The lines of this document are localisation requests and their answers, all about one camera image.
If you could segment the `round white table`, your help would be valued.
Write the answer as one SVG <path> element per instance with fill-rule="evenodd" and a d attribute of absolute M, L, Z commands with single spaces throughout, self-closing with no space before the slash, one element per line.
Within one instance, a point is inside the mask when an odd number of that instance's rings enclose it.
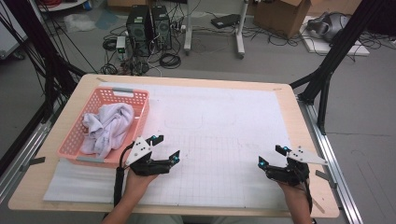
<path fill-rule="evenodd" d="M 35 0 L 38 8 L 44 11 L 59 11 L 82 6 L 87 0 Z"/>

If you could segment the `pink plastic basket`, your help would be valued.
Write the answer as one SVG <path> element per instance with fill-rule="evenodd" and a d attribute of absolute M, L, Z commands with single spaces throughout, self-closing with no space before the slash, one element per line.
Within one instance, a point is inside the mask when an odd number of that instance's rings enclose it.
<path fill-rule="evenodd" d="M 97 114 L 103 105 L 125 103 L 134 110 L 134 118 L 130 129 L 119 149 L 112 149 L 104 159 L 97 158 L 94 154 L 84 154 L 80 151 L 88 129 L 83 125 L 85 113 Z M 58 148 L 58 156 L 68 159 L 78 165 L 97 166 L 105 168 L 116 168 L 119 165 L 121 152 L 130 145 L 145 128 L 146 119 L 149 114 L 149 93 L 144 90 L 125 89 L 115 87 L 95 88 L 81 112 L 77 116 L 72 128 Z"/>

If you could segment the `person's right hand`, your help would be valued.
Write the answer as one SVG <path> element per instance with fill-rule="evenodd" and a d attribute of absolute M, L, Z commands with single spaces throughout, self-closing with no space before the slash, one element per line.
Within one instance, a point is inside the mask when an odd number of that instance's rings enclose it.
<path fill-rule="evenodd" d="M 307 202 L 306 193 L 301 187 L 299 186 L 293 187 L 285 183 L 279 183 L 278 185 L 282 189 L 287 203 Z"/>

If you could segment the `aluminium rail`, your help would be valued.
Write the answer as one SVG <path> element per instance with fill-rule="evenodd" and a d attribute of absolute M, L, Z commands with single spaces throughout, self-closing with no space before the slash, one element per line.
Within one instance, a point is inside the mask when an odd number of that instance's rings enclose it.
<path fill-rule="evenodd" d="M 324 166 L 324 177 L 335 195 L 338 210 L 347 224 L 363 224 L 361 214 L 344 178 L 338 160 L 333 152 L 332 145 L 326 134 L 323 134 L 317 125 L 318 112 L 313 105 L 307 105 L 303 101 L 297 101 L 305 123 L 311 132 L 311 138 L 316 146 L 316 151 L 321 158 L 328 162 Z"/>
<path fill-rule="evenodd" d="M 47 115 L 42 105 L 0 159 L 0 204 L 17 186 L 25 172 L 20 167 L 34 159 L 59 118 L 64 106 L 56 104 Z"/>

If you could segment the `person's grey trousers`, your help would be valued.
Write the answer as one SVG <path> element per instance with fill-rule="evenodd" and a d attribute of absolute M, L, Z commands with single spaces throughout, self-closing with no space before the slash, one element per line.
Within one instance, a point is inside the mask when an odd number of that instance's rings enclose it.
<path fill-rule="evenodd" d="M 126 224 L 262 224 L 262 219 L 257 217 L 211 217 L 188 221 L 177 215 L 131 215 Z"/>

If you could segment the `grey metal bracket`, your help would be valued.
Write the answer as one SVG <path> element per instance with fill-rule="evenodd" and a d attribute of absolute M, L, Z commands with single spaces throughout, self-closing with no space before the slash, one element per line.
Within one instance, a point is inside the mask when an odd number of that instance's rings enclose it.
<path fill-rule="evenodd" d="M 321 172 L 320 170 L 316 170 L 315 175 L 326 180 L 329 183 L 330 188 L 332 188 L 332 189 L 337 188 L 337 183 L 335 183 L 329 175 Z"/>
<path fill-rule="evenodd" d="M 26 172 L 31 166 L 45 162 L 46 157 L 30 159 L 26 164 L 21 165 L 20 171 Z"/>

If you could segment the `slim black computer tower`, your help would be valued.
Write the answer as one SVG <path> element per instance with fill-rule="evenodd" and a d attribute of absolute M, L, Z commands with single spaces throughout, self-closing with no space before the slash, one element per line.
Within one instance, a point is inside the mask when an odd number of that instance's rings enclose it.
<path fill-rule="evenodd" d="M 154 37 L 158 49 L 171 49 L 170 18 L 165 6 L 153 6 L 151 8 Z"/>

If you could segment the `white foam board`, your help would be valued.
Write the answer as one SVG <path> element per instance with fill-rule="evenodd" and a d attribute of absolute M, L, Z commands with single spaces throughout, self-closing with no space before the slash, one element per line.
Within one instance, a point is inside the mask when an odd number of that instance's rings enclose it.
<path fill-rule="evenodd" d="M 299 30 L 300 37 L 310 53 L 326 55 L 331 49 L 330 44 L 317 35 L 315 31 L 306 30 L 307 23 L 311 19 L 311 16 L 304 18 L 304 22 Z M 347 53 L 348 56 L 368 56 L 369 54 L 369 50 L 360 41 L 356 41 L 355 45 Z"/>

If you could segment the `brown cardboard box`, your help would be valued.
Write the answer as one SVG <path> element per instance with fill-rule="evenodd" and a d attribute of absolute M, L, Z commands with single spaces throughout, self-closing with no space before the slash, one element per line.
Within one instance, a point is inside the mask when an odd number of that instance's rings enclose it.
<path fill-rule="evenodd" d="M 253 23 L 286 38 L 297 35 L 311 7 L 311 0 L 261 0 Z"/>

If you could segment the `flat black box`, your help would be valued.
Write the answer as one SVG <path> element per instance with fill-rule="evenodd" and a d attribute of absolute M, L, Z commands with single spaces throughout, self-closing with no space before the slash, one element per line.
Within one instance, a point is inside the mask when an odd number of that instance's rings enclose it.
<path fill-rule="evenodd" d="M 218 17 L 211 20 L 211 23 L 218 29 L 236 25 L 240 20 L 238 14 L 230 14 L 222 17 Z"/>

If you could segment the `small white power box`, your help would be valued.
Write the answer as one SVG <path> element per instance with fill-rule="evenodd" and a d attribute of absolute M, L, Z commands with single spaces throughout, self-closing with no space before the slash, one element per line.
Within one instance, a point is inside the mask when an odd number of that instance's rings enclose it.
<path fill-rule="evenodd" d="M 127 57 L 126 54 L 126 38 L 124 36 L 117 37 L 116 43 L 116 51 L 118 53 L 118 57 L 121 61 L 124 61 Z"/>

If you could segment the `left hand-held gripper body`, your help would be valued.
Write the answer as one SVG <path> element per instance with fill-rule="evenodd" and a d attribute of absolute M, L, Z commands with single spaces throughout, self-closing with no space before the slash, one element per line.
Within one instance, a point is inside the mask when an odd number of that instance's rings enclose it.
<path fill-rule="evenodd" d="M 169 159 L 162 161 L 153 160 L 151 158 L 153 147 L 146 140 L 141 136 L 136 138 L 125 161 L 125 166 L 140 176 L 168 174 L 172 167 Z"/>

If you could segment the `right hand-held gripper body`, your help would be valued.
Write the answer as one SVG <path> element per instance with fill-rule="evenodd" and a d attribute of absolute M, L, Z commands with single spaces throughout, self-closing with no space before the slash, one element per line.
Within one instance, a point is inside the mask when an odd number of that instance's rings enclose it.
<path fill-rule="evenodd" d="M 285 183 L 290 186 L 297 186 L 309 178 L 308 163 L 327 165 L 328 162 L 319 157 L 316 153 L 298 147 L 285 156 L 287 165 L 277 167 L 269 163 L 265 172 L 266 176 L 276 182 Z"/>

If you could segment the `lilac printed towel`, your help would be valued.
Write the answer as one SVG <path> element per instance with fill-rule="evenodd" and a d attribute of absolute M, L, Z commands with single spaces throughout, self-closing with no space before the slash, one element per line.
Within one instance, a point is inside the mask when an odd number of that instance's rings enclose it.
<path fill-rule="evenodd" d="M 80 151 L 105 159 L 112 149 L 119 149 L 134 120 L 134 109 L 126 103 L 102 105 L 97 114 L 85 113 L 82 125 L 88 129 Z"/>

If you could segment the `person's left hand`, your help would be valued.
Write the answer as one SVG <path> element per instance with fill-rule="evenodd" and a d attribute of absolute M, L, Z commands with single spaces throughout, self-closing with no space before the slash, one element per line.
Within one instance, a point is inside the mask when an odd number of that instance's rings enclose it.
<path fill-rule="evenodd" d="M 130 170 L 127 176 L 127 183 L 123 196 L 128 200 L 140 200 L 149 184 L 156 178 L 156 175 L 140 176 Z"/>

